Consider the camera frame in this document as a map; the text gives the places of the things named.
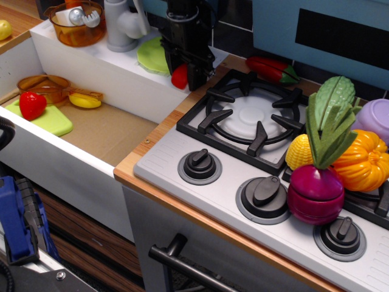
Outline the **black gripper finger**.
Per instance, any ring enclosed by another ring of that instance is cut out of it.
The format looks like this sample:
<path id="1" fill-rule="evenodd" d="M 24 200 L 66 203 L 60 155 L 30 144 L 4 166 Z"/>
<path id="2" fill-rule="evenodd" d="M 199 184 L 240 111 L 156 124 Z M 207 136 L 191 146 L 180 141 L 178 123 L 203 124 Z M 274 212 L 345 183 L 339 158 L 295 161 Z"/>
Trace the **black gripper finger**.
<path id="1" fill-rule="evenodd" d="M 181 48 L 177 46 L 167 46 L 164 50 L 169 72 L 172 75 L 173 72 L 182 64 Z"/>
<path id="2" fill-rule="evenodd" d="M 211 64 L 197 64 L 191 62 L 187 65 L 188 88 L 195 91 L 207 82 L 211 73 Z"/>

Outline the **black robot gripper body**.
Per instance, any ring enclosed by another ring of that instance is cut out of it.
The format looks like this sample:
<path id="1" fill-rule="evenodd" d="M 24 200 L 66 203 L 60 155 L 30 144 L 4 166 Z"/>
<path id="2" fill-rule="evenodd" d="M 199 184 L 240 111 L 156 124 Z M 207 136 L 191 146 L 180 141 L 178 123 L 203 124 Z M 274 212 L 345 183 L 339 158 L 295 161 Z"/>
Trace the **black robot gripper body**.
<path id="1" fill-rule="evenodd" d="M 208 47 L 215 11 L 207 1 L 168 1 L 165 26 L 160 29 L 163 48 L 181 48 L 182 63 L 210 63 L 215 57 Z"/>

